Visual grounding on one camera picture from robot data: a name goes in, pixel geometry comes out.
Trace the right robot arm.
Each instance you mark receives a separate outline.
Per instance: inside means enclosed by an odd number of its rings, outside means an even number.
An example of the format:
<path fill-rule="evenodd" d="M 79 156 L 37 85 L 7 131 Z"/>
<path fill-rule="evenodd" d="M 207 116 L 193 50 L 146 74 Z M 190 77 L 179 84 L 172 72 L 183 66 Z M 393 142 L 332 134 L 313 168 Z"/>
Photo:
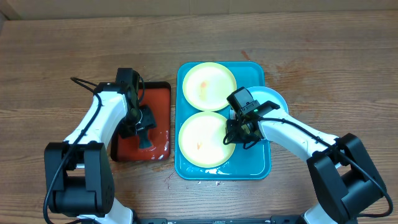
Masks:
<path fill-rule="evenodd" d="M 283 109 L 262 105 L 236 112 L 226 122 L 224 144 L 245 149 L 274 142 L 303 160 L 318 203 L 297 223 L 357 223 L 359 218 L 389 216 L 394 204 L 362 141 L 354 134 L 326 134 L 296 120 Z"/>

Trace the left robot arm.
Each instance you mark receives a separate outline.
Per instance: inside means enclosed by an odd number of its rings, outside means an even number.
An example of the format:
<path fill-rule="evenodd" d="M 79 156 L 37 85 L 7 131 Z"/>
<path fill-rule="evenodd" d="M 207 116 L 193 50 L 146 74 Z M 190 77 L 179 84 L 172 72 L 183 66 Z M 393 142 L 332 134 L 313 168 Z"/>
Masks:
<path fill-rule="evenodd" d="M 62 142 L 49 143 L 44 151 L 47 192 L 42 213 L 71 217 L 73 223 L 140 223 L 134 210 L 115 196 L 114 179 L 106 148 L 116 131 L 132 136 L 139 131 L 144 113 L 137 94 L 146 84 L 116 81 L 94 84 L 72 81 L 93 94 L 93 102 L 78 127 Z"/>

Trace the dark green sponge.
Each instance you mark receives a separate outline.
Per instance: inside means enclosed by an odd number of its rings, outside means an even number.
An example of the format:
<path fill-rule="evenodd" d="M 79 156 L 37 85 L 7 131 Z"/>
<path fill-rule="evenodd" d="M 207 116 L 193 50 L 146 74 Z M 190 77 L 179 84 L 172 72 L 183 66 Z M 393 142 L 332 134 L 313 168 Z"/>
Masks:
<path fill-rule="evenodd" d="M 138 132 L 139 136 L 139 149 L 147 149 L 153 146 L 151 140 L 149 139 L 148 130 L 143 129 Z"/>

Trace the light blue plate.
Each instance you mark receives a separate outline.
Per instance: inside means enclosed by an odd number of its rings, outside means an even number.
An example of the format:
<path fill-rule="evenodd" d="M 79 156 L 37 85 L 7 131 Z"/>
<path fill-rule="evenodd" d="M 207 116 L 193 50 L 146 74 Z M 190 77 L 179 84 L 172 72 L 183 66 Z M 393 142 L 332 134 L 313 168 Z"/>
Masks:
<path fill-rule="evenodd" d="M 289 113 L 286 101 L 277 91 L 264 86 L 253 86 L 246 89 L 248 89 L 252 97 L 259 102 L 260 106 L 254 110 L 259 111 L 260 117 L 274 110 L 274 106 L 264 106 L 268 101 L 278 105 L 277 109 L 281 109 L 287 114 Z"/>

